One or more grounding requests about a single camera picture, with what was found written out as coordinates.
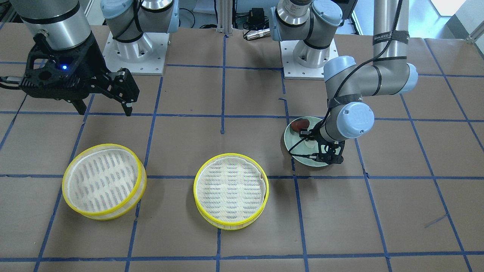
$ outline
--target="black device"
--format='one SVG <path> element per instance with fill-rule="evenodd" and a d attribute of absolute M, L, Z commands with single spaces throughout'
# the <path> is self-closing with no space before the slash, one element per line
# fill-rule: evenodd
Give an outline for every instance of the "black device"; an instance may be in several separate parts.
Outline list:
<path fill-rule="evenodd" d="M 355 9 L 355 5 L 358 2 L 358 0 L 331 0 L 338 4 L 338 6 L 341 8 L 341 11 L 343 12 L 343 20 L 349 19 L 351 16 L 351 13 Z"/>
<path fill-rule="evenodd" d="M 43 34 L 34 36 L 35 45 L 27 58 L 27 67 L 18 87 L 35 98 L 51 98 L 71 103 L 83 115 L 83 99 L 91 93 L 100 93 L 121 103 L 126 116 L 133 111 L 139 88 L 128 69 L 111 72 L 93 33 L 79 46 L 53 50 Z M 36 60 L 45 65 L 35 68 Z"/>
<path fill-rule="evenodd" d="M 265 29 L 265 17 L 263 8 L 252 8 L 249 11 L 249 18 L 247 19 L 248 29 L 261 30 Z"/>

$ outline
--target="metal cylinder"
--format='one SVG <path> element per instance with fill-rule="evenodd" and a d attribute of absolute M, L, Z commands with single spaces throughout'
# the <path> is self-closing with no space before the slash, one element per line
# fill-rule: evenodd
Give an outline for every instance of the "metal cylinder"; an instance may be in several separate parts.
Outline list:
<path fill-rule="evenodd" d="M 375 16 L 373 21 L 373 34 L 379 35 L 392 31 L 398 0 L 375 1 Z M 408 0 L 403 0 L 400 17 L 396 30 L 408 30 Z M 387 42 L 375 44 L 373 55 L 378 55 L 386 46 Z M 392 41 L 388 49 L 380 58 L 401 57 L 407 55 L 407 45 L 398 41 Z"/>
<path fill-rule="evenodd" d="M 141 38 L 143 33 L 136 28 L 134 22 L 131 22 L 133 16 L 133 4 L 131 4 L 121 15 L 106 19 L 107 25 L 109 26 L 111 33 L 113 33 L 113 36 L 117 37 L 117 41 L 131 43 L 136 39 Z"/>
<path fill-rule="evenodd" d="M 78 0 L 10 0 L 15 11 L 30 19 L 49 19 L 74 9 Z"/>
<path fill-rule="evenodd" d="M 47 5 L 40 2 L 15 0 L 12 3 L 15 9 L 19 7 L 21 10 L 22 13 L 19 12 L 19 14 L 32 35 L 44 33 L 53 50 L 75 47 L 89 37 L 91 27 L 78 1 L 50 1 L 49 8 L 53 7 L 53 11 L 46 13 L 47 15 L 41 14 Z"/>
<path fill-rule="evenodd" d="M 148 10 L 158 11 L 168 7 L 173 0 L 144 0 L 141 6 Z"/>
<path fill-rule="evenodd" d="M 313 0 L 297 1 L 281 0 L 277 4 L 277 15 L 289 25 L 297 26 L 305 23 L 309 18 L 309 5 Z"/>

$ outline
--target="black cable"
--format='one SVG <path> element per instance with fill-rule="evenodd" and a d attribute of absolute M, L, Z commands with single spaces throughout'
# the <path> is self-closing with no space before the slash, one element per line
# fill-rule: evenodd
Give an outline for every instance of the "black cable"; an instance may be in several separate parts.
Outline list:
<path fill-rule="evenodd" d="M 124 29 L 122 31 L 120 31 L 120 33 L 118 35 L 114 35 L 113 34 L 113 40 L 117 40 L 121 35 L 123 35 L 127 30 L 128 28 L 131 26 L 131 24 L 133 23 L 133 21 L 135 20 L 135 18 L 138 18 L 138 12 L 139 12 L 139 9 L 141 8 L 141 4 L 143 2 L 143 0 L 139 1 L 139 5 L 137 5 L 136 9 L 135 9 L 135 6 L 136 6 L 136 3 L 138 2 L 139 0 L 134 0 L 133 2 L 133 18 L 129 21 L 129 23 L 124 27 Z"/>
<path fill-rule="evenodd" d="M 214 25 L 214 24 L 207 24 L 207 25 L 203 25 L 201 26 L 200 28 L 201 29 L 213 29 L 213 28 L 216 28 L 217 25 Z"/>
<path fill-rule="evenodd" d="M 8 86 L 5 84 L 0 83 L 0 87 L 7 89 L 7 90 L 20 90 L 19 86 Z"/>
<path fill-rule="evenodd" d="M 215 10 L 215 20 L 218 25 L 217 0 L 213 0 L 213 9 Z"/>
<path fill-rule="evenodd" d="M 402 2 L 403 2 L 402 0 L 398 0 L 398 4 L 397 4 L 397 8 L 396 8 L 396 12 L 395 12 L 395 18 L 394 18 L 394 20 L 393 20 L 393 25 L 392 25 L 392 31 L 391 31 L 391 33 L 390 33 L 390 36 L 391 36 L 391 37 L 393 37 L 393 32 L 395 32 L 395 30 L 396 30 L 396 25 L 398 24 L 398 19 L 399 19 L 399 17 L 400 17 L 400 11 L 401 11 L 401 9 L 402 9 Z M 387 42 L 387 44 L 386 44 L 385 48 L 384 48 L 384 49 L 383 49 L 383 50 L 382 50 L 382 51 L 381 51 L 381 52 L 380 52 L 378 55 L 374 56 L 373 58 L 371 58 L 371 59 L 369 59 L 369 60 L 367 60 L 367 61 L 365 61 L 365 62 L 363 62 L 362 64 L 358 65 L 358 67 L 356 67 L 356 68 L 355 68 L 353 71 L 351 71 L 351 73 L 349 73 L 349 74 L 348 74 L 348 75 L 345 77 L 345 79 L 343 79 L 343 81 L 342 81 L 342 82 L 341 82 L 341 84 L 339 85 L 338 89 L 337 89 L 337 90 L 336 90 L 336 92 L 334 93 L 333 98 L 335 98 L 335 97 L 337 97 L 337 96 L 338 96 L 338 94 L 339 94 L 339 92 L 341 91 L 341 89 L 342 89 L 343 85 L 346 83 L 346 81 L 347 81 L 347 80 L 348 80 L 348 79 L 349 79 L 349 78 L 350 78 L 350 77 L 351 77 L 351 76 L 352 76 L 352 75 L 353 75 L 353 74 L 354 74 L 356 71 L 358 71 L 360 68 L 362 68 L 362 67 L 363 67 L 363 66 L 365 66 L 366 64 L 368 64 L 368 63 L 370 63 L 370 62 L 372 62 L 372 61 L 374 61 L 374 60 L 378 59 L 379 57 L 381 57 L 381 55 L 383 55 L 383 53 L 385 53 L 385 51 L 388 49 L 388 47 L 390 47 L 390 44 L 392 43 L 392 41 L 393 41 L 393 40 L 392 40 L 392 39 L 390 39 L 390 40 Z M 326 115 L 324 116 L 324 119 L 323 119 L 323 120 L 321 120 L 320 122 L 318 122 L 318 123 L 317 123 L 317 124 L 314 126 L 314 128 L 313 128 L 313 133 L 315 133 L 314 131 L 319 131 L 319 130 L 320 130 L 320 128 L 324 126 L 324 123 L 326 122 L 326 120 L 327 120 L 327 119 L 328 119 L 328 117 L 329 117 L 329 114 L 330 114 L 330 112 L 331 112 L 331 109 L 332 109 L 332 108 L 328 108 L 328 111 L 326 112 Z M 302 143 L 302 141 L 303 141 L 303 140 L 306 140 L 306 139 L 308 139 L 308 138 L 309 138 L 309 136 L 305 136 L 304 138 L 302 138 L 302 140 L 301 140 L 301 141 L 297 142 L 297 143 L 296 143 L 294 146 L 292 146 L 292 148 L 290 148 L 290 149 L 289 149 L 289 154 L 290 154 L 291 156 L 296 156 L 296 157 L 304 157 L 304 155 L 292 154 L 290 151 L 291 151 L 291 150 L 293 150 L 293 149 L 294 149 L 296 146 L 298 146 L 300 143 Z"/>
<path fill-rule="evenodd" d="M 193 16 L 193 24 L 192 24 L 192 27 L 190 27 L 190 28 L 192 29 L 192 28 L 193 28 L 193 26 L 195 25 L 195 14 L 193 14 L 193 12 L 191 12 L 191 11 L 190 11 L 190 10 L 188 10 L 188 9 L 185 9 L 185 8 L 180 8 L 180 9 L 181 9 L 181 10 L 186 10 L 186 11 L 188 11 L 188 12 L 190 12 L 190 13 L 192 14 L 192 16 Z"/>

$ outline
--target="blue tape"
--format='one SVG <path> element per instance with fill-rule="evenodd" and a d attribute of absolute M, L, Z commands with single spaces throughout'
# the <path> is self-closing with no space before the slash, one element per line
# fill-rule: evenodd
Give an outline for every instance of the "blue tape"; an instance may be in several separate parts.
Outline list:
<path fill-rule="evenodd" d="M 454 90 L 452 89 L 452 86 L 449 83 L 449 80 L 447 79 L 447 76 L 444 73 L 444 70 L 442 69 L 442 67 L 440 66 L 439 62 L 437 61 L 437 58 L 434 55 L 434 51 L 432 51 L 432 49 L 430 48 L 430 45 L 428 44 L 427 40 L 424 39 L 424 41 L 425 41 L 425 44 L 428 47 L 428 50 L 430 51 L 430 54 L 432 54 L 432 57 L 434 58 L 435 63 L 437 64 L 437 67 L 439 67 L 440 72 L 444 76 L 445 82 L 447 83 L 447 86 L 449 86 L 449 89 L 451 90 L 452 96 L 454 96 L 454 99 L 457 102 L 457 105 L 459 106 L 459 109 L 462 111 L 462 114 L 464 115 L 464 118 L 467 120 L 468 125 L 469 125 L 472 133 L 474 134 L 474 137 L 476 138 L 477 142 L 479 143 L 479 146 L 481 146 L 481 150 L 484 152 L 484 146 L 483 146 L 482 142 L 480 141 L 479 137 L 477 137 L 477 134 L 476 134 L 476 131 L 474 130 L 474 127 L 472 127 L 472 124 L 469 122 L 469 118 L 467 117 L 467 114 L 465 113 L 464 108 L 461 106 L 461 104 L 460 104 L 460 102 L 459 102 L 459 100 L 458 100 L 458 98 L 457 98 Z"/>
<path fill-rule="evenodd" d="M 167 64 L 167 66 L 173 66 L 173 67 L 196 67 L 196 68 L 223 68 L 223 66 L 220 66 L 220 65 Z"/>
<path fill-rule="evenodd" d="M 373 214 L 375 215 L 375 220 L 377 222 L 378 231 L 380 232 L 381 244 L 383 246 L 383 252 L 385 254 L 385 259 L 387 261 L 388 271 L 392 272 L 392 265 L 390 263 L 390 255 L 388 254 L 387 243 L 385 241 L 385 236 L 383 234 L 383 229 L 381 227 L 380 217 L 378 216 L 377 206 L 375 204 L 375 199 L 373 198 L 373 193 L 371 192 L 370 181 L 368 180 L 368 177 L 366 175 L 366 171 L 365 171 L 364 163 L 363 163 L 363 156 L 362 156 L 362 153 L 361 153 L 361 150 L 360 150 L 360 145 L 358 144 L 357 139 L 355 139 L 355 145 L 356 145 L 356 151 L 358 152 L 358 157 L 360 159 L 360 163 L 362 164 L 362 167 L 363 167 L 364 181 L 366 183 L 366 189 L 368 190 L 368 195 L 370 196 L 370 202 L 371 202 L 371 206 L 373 208 Z"/>
<path fill-rule="evenodd" d="M 77 147 L 79 145 L 79 141 L 81 139 L 82 132 L 84 131 L 84 125 L 86 124 L 87 118 L 89 116 L 89 111 L 91 109 L 91 105 L 92 105 L 93 101 L 94 101 L 94 95 L 91 96 L 91 100 L 89 101 L 89 104 L 87 106 L 86 113 L 84 114 L 84 119 L 83 119 L 82 125 L 79 129 L 79 133 L 77 134 L 76 143 L 74 144 L 74 147 L 72 149 L 72 153 L 71 153 L 71 157 L 69 159 L 69 162 L 74 160 L 74 156 L 76 154 L 76 150 L 77 150 Z M 34 267 L 33 272 L 37 272 L 39 270 L 40 261 L 42 259 L 42 256 L 44 255 L 45 246 L 47 245 L 47 240 L 49 239 L 50 231 L 52 229 L 52 225 L 54 223 L 54 219 L 55 219 L 56 214 L 57 214 L 57 209 L 59 207 L 61 197 L 62 197 L 62 188 L 59 189 L 59 193 L 57 194 L 56 203 L 54 205 L 54 211 L 52 212 L 52 215 L 50 217 L 49 225 L 47 226 L 47 230 L 45 232 L 44 240 L 42 241 L 42 246 L 40 248 L 37 261 L 35 262 L 35 267 Z"/>
<path fill-rule="evenodd" d="M 5 135 L 3 136 L 1 142 L 0 142 L 0 150 L 2 149 L 3 145 L 5 144 L 5 141 L 7 140 L 7 137 L 8 135 L 10 134 L 10 131 L 12 130 L 12 128 L 14 127 L 14 124 L 15 124 L 15 120 L 17 119 L 17 116 L 18 116 L 18 112 L 20 111 L 20 109 L 22 108 L 22 106 L 24 105 L 24 102 L 25 102 L 25 99 L 27 98 L 27 95 L 24 96 L 24 100 L 22 101 L 22 103 L 20 103 L 20 107 L 18 107 L 18 110 L 17 110 L 17 113 L 15 114 L 14 118 L 12 119 L 12 121 L 10 122 L 10 125 L 8 126 L 7 128 L 7 131 L 5 132 Z"/>
<path fill-rule="evenodd" d="M 304 259 L 304 269 L 305 272 L 309 272 L 309 263 L 307 260 L 307 249 L 306 249 L 306 237 L 304 235 L 304 222 L 303 222 L 303 211 L 301 209 L 301 196 L 299 194 L 299 185 L 296 175 L 294 177 L 294 188 L 296 190 L 296 201 L 298 203 L 298 216 L 299 216 L 299 228 L 301 229 L 301 243 L 302 243 L 302 256 Z"/>
<path fill-rule="evenodd" d="M 221 249 L 221 236 L 222 230 L 217 229 L 217 255 L 215 256 L 216 265 L 215 265 L 215 272 L 220 272 L 220 249 Z"/>
<path fill-rule="evenodd" d="M 153 139 L 153 130 L 156 122 L 156 112 L 158 111 L 158 105 L 160 103 L 160 96 L 161 96 L 161 89 L 163 87 L 163 77 L 160 77 L 160 83 L 158 84 L 158 93 L 156 95 L 156 101 L 154 104 L 154 110 L 152 113 L 152 120 L 151 120 L 151 127 L 150 127 L 150 135 L 148 137 L 148 143 L 146 146 L 146 154 L 145 154 L 145 161 L 144 161 L 144 168 L 146 169 L 146 166 L 148 166 L 148 160 L 150 158 L 150 150 L 151 150 L 151 140 Z M 129 266 L 131 263 L 131 255 L 133 253 L 133 246 L 135 244 L 135 237 L 136 237 L 136 229 L 138 226 L 138 216 L 139 216 L 139 210 L 141 208 L 141 200 L 138 201 L 136 204 L 136 211 L 135 211 L 135 220 L 133 221 L 133 228 L 131 230 L 131 238 L 129 240 L 129 247 L 128 247 L 128 259 L 126 260 L 126 266 L 124 267 L 124 271 L 128 272 L 129 271 Z"/>
<path fill-rule="evenodd" d="M 432 53 L 432 56 L 434 57 L 435 61 L 437 61 L 437 59 L 433 55 L 432 50 L 430 52 Z M 440 67 L 440 65 L 438 63 L 437 63 L 437 65 L 439 66 L 439 69 L 441 70 L 441 72 L 443 74 L 442 68 Z M 405 107 L 405 111 L 407 111 L 408 118 L 410 119 L 410 123 L 412 124 L 412 128 L 413 128 L 413 131 L 415 133 L 415 136 L 417 137 L 417 141 L 419 142 L 419 146 L 420 146 L 420 149 L 422 151 L 423 157 L 425 158 L 425 162 L 427 163 L 428 170 L 430 171 L 430 175 L 432 175 L 432 178 L 433 178 L 433 181 L 434 181 L 434 185 L 435 185 L 435 187 L 437 189 L 437 193 L 439 194 L 439 197 L 440 197 L 440 201 L 442 202 L 442 205 L 444 206 L 445 213 L 448 214 L 447 218 L 449 219 L 449 223 L 451 224 L 452 231 L 454 232 L 455 238 L 457 239 L 457 243 L 459 244 L 459 248 L 460 248 L 460 250 L 462 252 L 464 252 L 464 247 L 462 246 L 462 242 L 461 242 L 461 240 L 459 238 L 459 234 L 457 233 L 457 229 L 455 228 L 455 225 L 454 225 L 454 222 L 452 220 L 452 217 L 451 217 L 451 215 L 449 213 L 449 210 L 447 209 L 447 204 L 445 204 L 445 200 L 444 200 L 444 197 L 443 197 L 442 192 L 440 190 L 439 184 L 437 183 L 437 179 L 434 178 L 435 177 L 434 171 L 432 169 L 432 166 L 430 165 L 430 161 L 429 161 L 429 159 L 427 157 L 427 153 L 425 152 L 425 149 L 424 149 L 424 146 L 422 144 L 422 141 L 420 140 L 419 133 L 417 131 L 417 128 L 415 127 L 415 123 L 412 120 L 412 115 L 410 114 L 410 111 L 409 111 L 409 109 L 407 107 L 407 103 L 405 102 L 405 99 L 403 98 L 403 95 L 400 95 L 400 98 L 402 99 L 403 106 Z M 469 269 L 469 272 L 472 272 L 472 268 L 470 267 L 470 263 L 469 263 L 469 260 L 468 260 L 468 258 L 467 258 L 466 255 L 464 255 L 464 260 L 466 261 L 467 268 Z"/>
<path fill-rule="evenodd" d="M 0 174 L 0 177 L 8 178 L 48 178 L 48 179 L 58 179 L 62 178 L 63 175 L 32 175 L 32 174 Z"/>
<path fill-rule="evenodd" d="M 271 70 L 271 71 L 282 71 L 281 67 L 242 67 L 242 66 L 225 66 L 224 65 L 193 65 L 193 64 L 167 64 L 167 66 L 172 67 L 194 67 L 194 68 L 226 68 L 226 69 L 243 69 L 243 70 Z"/>

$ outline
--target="robotic arm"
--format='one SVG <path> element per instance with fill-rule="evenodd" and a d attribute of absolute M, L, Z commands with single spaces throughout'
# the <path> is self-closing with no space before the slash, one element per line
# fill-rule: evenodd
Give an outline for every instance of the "robotic arm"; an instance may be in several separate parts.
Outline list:
<path fill-rule="evenodd" d="M 325 0 L 315 0 L 312 3 L 313 13 L 319 11 L 314 7 L 318 1 Z M 311 0 L 282 0 L 278 5 L 278 21 L 286 22 L 281 17 L 283 13 L 279 11 L 279 6 L 288 12 L 299 11 L 299 18 L 304 18 L 301 15 L 302 10 L 308 10 L 310 2 Z M 367 133 L 375 121 L 373 111 L 363 103 L 363 96 L 401 94 L 415 87 L 418 73 L 415 66 L 407 63 L 407 28 L 408 0 L 375 1 L 374 57 L 359 66 L 356 66 L 354 58 L 350 56 L 334 58 L 324 65 L 328 112 L 312 129 L 308 126 L 298 129 L 300 140 L 292 147 L 287 146 L 289 154 L 328 165 L 342 163 L 345 140 Z M 328 35 L 332 39 L 334 31 Z M 311 47 L 307 39 L 304 43 Z M 317 142 L 317 152 L 292 153 L 303 141 Z"/>
<path fill-rule="evenodd" d="M 0 77 L 0 87 L 23 90 L 35 98 L 65 100 L 84 114 L 83 99 L 101 93 L 115 99 L 126 114 L 133 111 L 139 89 L 126 68 L 111 72 L 78 0 L 11 0 L 33 35 L 23 77 Z M 103 0 L 109 26 L 116 35 L 118 54 L 131 61 L 152 57 L 145 31 L 178 29 L 178 0 Z M 36 63 L 44 66 L 36 68 Z"/>

